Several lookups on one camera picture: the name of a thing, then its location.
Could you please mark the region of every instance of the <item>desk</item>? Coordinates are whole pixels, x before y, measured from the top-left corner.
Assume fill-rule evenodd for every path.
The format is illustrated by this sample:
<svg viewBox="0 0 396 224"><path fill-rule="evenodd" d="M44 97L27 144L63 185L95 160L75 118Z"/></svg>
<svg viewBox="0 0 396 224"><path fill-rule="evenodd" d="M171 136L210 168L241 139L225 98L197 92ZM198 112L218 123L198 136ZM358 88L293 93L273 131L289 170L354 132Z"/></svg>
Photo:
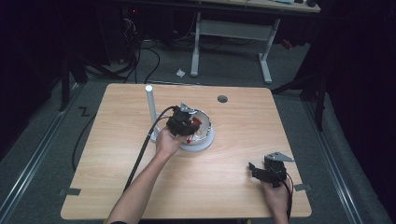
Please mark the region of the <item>desk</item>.
<svg viewBox="0 0 396 224"><path fill-rule="evenodd" d="M107 218L147 136L151 119L145 85L110 84L92 126L61 215L65 219ZM185 102L211 118L212 145L200 152L180 150L165 165L143 218L269 217L259 180L248 163L279 151L293 157L270 90L265 88L153 85L156 108ZM228 97L227 103L218 96ZM155 153L149 143L137 176ZM294 184L296 163L285 162ZM307 217L304 191L293 195L292 217Z"/></svg>
<svg viewBox="0 0 396 224"><path fill-rule="evenodd" d="M318 5L309 7L305 1L302 4L282 4L269 0L200 0L200 3L201 2L236 5L240 7L267 7L298 12L320 12ZM266 84L271 84L272 78L267 64L267 57L274 42L279 23L280 19L275 19L273 25L256 25L239 22L201 20L201 13L198 12L195 26L195 45L191 62L191 76L198 76L200 35L218 35L265 41L263 52L259 53L259 62L262 67L262 76L264 78L264 82Z"/></svg>

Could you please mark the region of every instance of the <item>black tape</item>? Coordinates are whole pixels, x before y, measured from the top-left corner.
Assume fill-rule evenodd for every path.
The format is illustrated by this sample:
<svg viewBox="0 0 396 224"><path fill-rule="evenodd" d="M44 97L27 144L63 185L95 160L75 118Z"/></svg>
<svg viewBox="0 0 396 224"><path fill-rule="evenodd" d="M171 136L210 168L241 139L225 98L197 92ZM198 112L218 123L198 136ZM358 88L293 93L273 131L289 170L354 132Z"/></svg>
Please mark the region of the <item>black tape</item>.
<svg viewBox="0 0 396 224"><path fill-rule="evenodd" d="M310 191L312 189L311 185L309 184L295 185L294 188L296 189L296 191L300 191L300 190Z"/></svg>
<svg viewBox="0 0 396 224"><path fill-rule="evenodd" d="M61 189L59 191L59 196L63 197L66 195L78 196L81 193L81 189Z"/></svg>

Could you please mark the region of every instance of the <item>wire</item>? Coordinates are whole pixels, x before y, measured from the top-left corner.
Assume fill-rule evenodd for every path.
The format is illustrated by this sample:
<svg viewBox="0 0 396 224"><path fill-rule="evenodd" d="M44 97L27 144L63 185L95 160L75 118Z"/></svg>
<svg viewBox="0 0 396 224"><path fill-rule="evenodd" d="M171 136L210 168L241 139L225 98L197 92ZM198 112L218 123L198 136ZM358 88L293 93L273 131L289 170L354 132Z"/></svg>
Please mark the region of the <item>wire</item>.
<svg viewBox="0 0 396 224"><path fill-rule="evenodd" d="M81 141L81 137L82 135L85 133L85 131L87 130L88 126L90 125L90 123L93 121L93 119L96 117L96 113L92 116L92 118L90 119L90 121L88 121L88 123L85 125L84 129L81 131L81 133L79 134L78 140L75 144L75 147L73 149L73 155L72 155L72 166L73 166L73 171L75 172L77 170L77 166L76 166L76 161L75 161L75 157L76 157L76 151L77 151L77 146L79 141Z"/></svg>
<svg viewBox="0 0 396 224"><path fill-rule="evenodd" d="M291 179L290 175L286 173L286 175L289 177L290 182L291 182L291 191L289 186L286 184L285 180L280 178L280 176L276 173L276 171L270 166L270 169L274 172L274 174L277 176L277 178L282 182L282 184L285 186L286 190L288 191L289 194L289 199L288 199L288 211L286 212L288 215L288 219L290 219L290 214L291 214L291 206L292 206L292 201L293 201L293 192L294 192L294 184L293 180Z"/></svg>
<svg viewBox="0 0 396 224"><path fill-rule="evenodd" d="M111 77L111 78L115 78L115 79L123 79L125 82L125 78L123 76L119 76L122 73L128 72L128 71L133 71L133 69L135 69L135 67L137 66L138 61L135 60L135 55L134 55L134 51L138 48L140 48L141 45L141 40L142 39L142 32L138 32L138 30L140 30L140 27L142 26L141 22L140 24L134 24L133 21L129 20L129 19L124 19L124 21L128 22L128 26L126 28L126 31L124 33L124 35L126 35L127 31L129 29L131 29L131 27L133 27L133 36L131 36L131 40L134 39L134 41L128 42L127 43L127 58L130 57L130 62L123 68L121 68L118 71L110 71L106 68L104 68L101 64L95 64L94 62L88 61L87 59L83 59L84 62L86 62L87 64L91 64L93 65L93 67L95 68L95 70L97 70L98 72L92 71L91 69L85 67L85 71L87 73L90 73L92 75L95 76L107 76L107 77Z"/></svg>
<svg viewBox="0 0 396 224"><path fill-rule="evenodd" d="M246 46L246 45L253 45L253 44L259 42L259 40L249 39L245 43L238 43L238 42L232 41L231 39L234 39L234 38L230 38L229 40L224 40L224 43L237 45L237 46Z"/></svg>
<svg viewBox="0 0 396 224"><path fill-rule="evenodd" d="M157 125L158 121L160 121L163 118L163 115L166 113L166 111L170 109L174 109L174 106L169 106L167 107L161 114L158 116L158 118L154 121L152 124L151 128L148 131L148 135L146 136L145 142L143 143L142 148L140 149L139 155L137 156L136 162L134 163L134 169L132 170L131 174L129 175L128 181L126 182L124 191L128 189L128 187L131 185L132 179L134 179L134 174L136 173L137 167L139 166L140 161L143 158L143 154L145 153L146 147L149 143L149 139L151 137L152 132L154 131L155 126Z"/></svg>
<svg viewBox="0 0 396 224"><path fill-rule="evenodd" d="M205 48L202 44L200 44L200 48L201 49L208 49L208 50L214 50L214 49L218 49L222 46L224 38L221 36L206 36L206 39L219 39L219 43L217 46L215 46L214 48Z"/></svg>
<svg viewBox="0 0 396 224"><path fill-rule="evenodd" d="M125 36L127 46L131 47L130 42L133 42L133 40L134 40L134 35L136 34L136 26L134 25L133 21L126 19L126 18L124 18L124 20L126 22L128 22L128 27L125 29L125 32L123 34ZM128 31L129 31L129 29L131 29L131 27L134 27L134 30L133 30L134 35L131 35L131 41L130 41L130 39L128 38Z"/></svg>
<svg viewBox="0 0 396 224"><path fill-rule="evenodd" d="M141 48L139 48L139 55L137 57L137 61L140 62L140 56L142 55L140 52ZM134 71L134 83L137 84L137 73Z"/></svg>
<svg viewBox="0 0 396 224"><path fill-rule="evenodd" d="M157 65L155 65L154 69L146 76L144 84L146 84L148 82L149 77L154 73L155 70L157 70L158 66L160 65L160 55L152 49L146 49L146 50L149 50L149 51L155 53L158 57L158 62L157 62Z"/></svg>
<svg viewBox="0 0 396 224"><path fill-rule="evenodd" d="M136 67L137 67L137 64L139 63L139 59L136 59L136 55L134 55L134 61L135 61L134 67L131 68L131 71L128 73L128 75L127 75L126 78L124 79L123 83L126 83L126 82L128 81L128 78L129 78L129 76L132 74L133 71L134 71L134 73L136 74Z"/></svg>
<svg viewBox="0 0 396 224"><path fill-rule="evenodd" d="M192 17L192 22L191 22L189 31L185 35L183 35L181 38L175 39L174 41L183 40L183 39L187 39L187 38L191 38L192 36L195 36L195 35L190 35L190 36L187 36L187 35L189 35L191 33L192 27L195 24L196 15L197 15L197 13L195 12L194 16Z"/></svg>
<svg viewBox="0 0 396 224"><path fill-rule="evenodd" d="M178 42L186 41L187 39L188 39L188 38L184 38L183 40L178 40ZM178 45L178 46L181 46L181 47L189 47L189 46L194 45L194 43L195 43L194 41L190 41L188 44L180 44L180 43L178 43L178 42L174 41L173 43L176 44L176 45Z"/></svg>
<svg viewBox="0 0 396 224"><path fill-rule="evenodd" d="M154 45L153 45L153 46L145 47L145 48L143 48L143 49L154 49L154 48L157 47L157 45L158 45L158 41L155 40L155 39L144 40L143 42L154 42Z"/></svg>

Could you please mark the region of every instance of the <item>black cable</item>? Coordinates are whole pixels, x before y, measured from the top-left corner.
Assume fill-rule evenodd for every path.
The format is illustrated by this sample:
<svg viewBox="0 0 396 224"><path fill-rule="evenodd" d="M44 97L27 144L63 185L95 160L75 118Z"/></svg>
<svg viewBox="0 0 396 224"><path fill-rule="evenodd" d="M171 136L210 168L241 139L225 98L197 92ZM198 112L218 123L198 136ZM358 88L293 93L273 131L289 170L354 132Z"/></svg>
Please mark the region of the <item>black cable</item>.
<svg viewBox="0 0 396 224"><path fill-rule="evenodd" d="M72 166L73 166L73 171L75 172L77 170L77 166L76 166L76 161L75 161L75 157L76 157L76 151L77 151L77 146L79 141L81 140L82 135L85 133L85 131L87 130L88 126L90 125L90 123L93 121L93 119L96 117L96 113L92 116L92 118L90 119L90 121L88 121L88 123L85 125L84 129L81 131L81 133L79 134L78 140L75 144L75 147L73 149L73 155L72 155Z"/></svg>
<svg viewBox="0 0 396 224"><path fill-rule="evenodd" d="M255 43L257 43L257 42L259 42L259 40L254 40L254 39L249 39L247 42L245 42L245 43L237 43L237 42L234 42L234 41L230 41L230 40L224 40L224 43L227 43L227 44L232 44L232 45L237 45L237 46L246 46L246 45L252 45L252 44L255 44Z"/></svg>
<svg viewBox="0 0 396 224"><path fill-rule="evenodd" d="M139 51L138 51L139 54L137 56L137 61L138 62L140 62L140 55L141 55L140 50L141 50L141 45L140 45ZM134 84L137 84L137 72L136 72L136 70L137 70L137 68L134 69Z"/></svg>
<svg viewBox="0 0 396 224"><path fill-rule="evenodd" d="M158 57L158 62L157 62L157 65L154 67L154 69L146 76L144 84L146 84L148 82L149 77L154 73L155 70L157 70L158 66L160 65L160 55L152 49L146 49L146 50L149 50L149 51L155 53Z"/></svg>
<svg viewBox="0 0 396 224"><path fill-rule="evenodd" d="M146 147L149 143L149 139L151 137L152 132L154 131L155 126L157 125L158 121L160 121L162 119L162 116L166 113L166 111L170 110L170 109L174 109L175 107L169 106L167 107L161 114L160 116L154 121L154 123L152 124L151 128L148 131L148 135L146 136L145 142L143 143L142 148L140 149L139 152L139 156L136 159L136 162L134 163L134 169L132 170L131 174L129 175L128 181L126 182L124 191L128 189L128 187L131 185L132 179L134 178L134 173L136 173L137 167L139 166L140 161L143 158L143 154L145 153Z"/></svg>
<svg viewBox="0 0 396 224"><path fill-rule="evenodd" d="M286 184L285 180L280 178L280 176L276 173L276 171L270 166L270 169L274 172L274 174L277 176L277 178L282 182L282 184L285 186L286 190L288 191L289 198L288 198L288 210L286 211L288 215L288 219L290 219L290 214L291 214L291 206L292 206L292 197L293 197L293 192L294 192L294 183L293 180L291 179L290 175L286 173L286 175L289 177L290 182L291 182L291 191L289 186Z"/></svg>
<svg viewBox="0 0 396 224"><path fill-rule="evenodd" d="M207 49L207 50L215 50L215 49L218 49L218 48L220 48L221 46L222 46L222 44L223 44L223 41L224 41L224 38L223 37L221 37L221 36L207 36L206 37L206 39L219 39L219 44L217 45L217 46L215 46L214 48L205 48L201 43L200 43L200 48L201 49Z"/></svg>
<svg viewBox="0 0 396 224"><path fill-rule="evenodd" d="M188 38L186 37L186 38L184 38L184 39L182 39L182 40L174 40L173 43L176 44L176 45L178 45L178 46L181 46L181 47L190 47L190 46L194 45L194 43L195 43L193 40L190 41L189 44L186 44L186 45L180 44L180 43L178 43L178 42L188 41L189 38L192 38L192 37L194 37L194 35L189 36Z"/></svg>
<svg viewBox="0 0 396 224"><path fill-rule="evenodd" d="M127 64L125 67L121 68L120 70L114 71L114 72L112 72L112 73L115 74L115 75L119 75L119 74L121 74L121 73L124 73L124 72L130 70L131 68L134 68L134 63L135 63L135 61L134 61L134 55L133 55L132 58L131 58L131 60L128 62L128 64ZM90 68L88 68L88 67L85 67L85 71L86 71L87 73L91 74L91 75L94 75L94 76L103 76L103 75L104 75L103 72L95 72L95 71L92 71L92 70L91 70Z"/></svg>
<svg viewBox="0 0 396 224"><path fill-rule="evenodd" d="M134 55L134 61L135 61L134 67L131 68L131 71L128 73L128 75L127 75L127 76L125 77L125 79L123 80L123 83L126 83L126 82L128 81L128 78L129 78L129 76L132 74L133 71L136 72L136 67L137 67L137 64L139 63L139 61L136 59L136 56L135 56L135 55Z"/></svg>
<svg viewBox="0 0 396 224"><path fill-rule="evenodd" d="M154 42L154 45L153 45L153 46L150 46L150 47L144 47L143 49L154 49L155 47L157 47L158 41L157 41L156 39L146 40L146 42L150 42L150 41L153 41L153 42Z"/></svg>

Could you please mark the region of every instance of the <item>white cylinder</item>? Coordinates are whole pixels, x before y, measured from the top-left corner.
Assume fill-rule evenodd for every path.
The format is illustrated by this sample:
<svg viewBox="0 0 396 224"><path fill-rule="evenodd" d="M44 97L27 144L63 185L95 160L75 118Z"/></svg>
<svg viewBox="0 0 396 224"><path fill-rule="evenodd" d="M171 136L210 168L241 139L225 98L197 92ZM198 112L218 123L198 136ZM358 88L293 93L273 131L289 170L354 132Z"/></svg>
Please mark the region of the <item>white cylinder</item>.
<svg viewBox="0 0 396 224"><path fill-rule="evenodd" d="M150 85L146 86L146 93L148 96L148 108L149 108L149 113L151 116L151 122L154 124L155 120L157 119L157 110L155 109L154 94L153 94L152 86L150 86ZM157 127L154 127L154 134L155 134L155 137L158 134Z"/></svg>

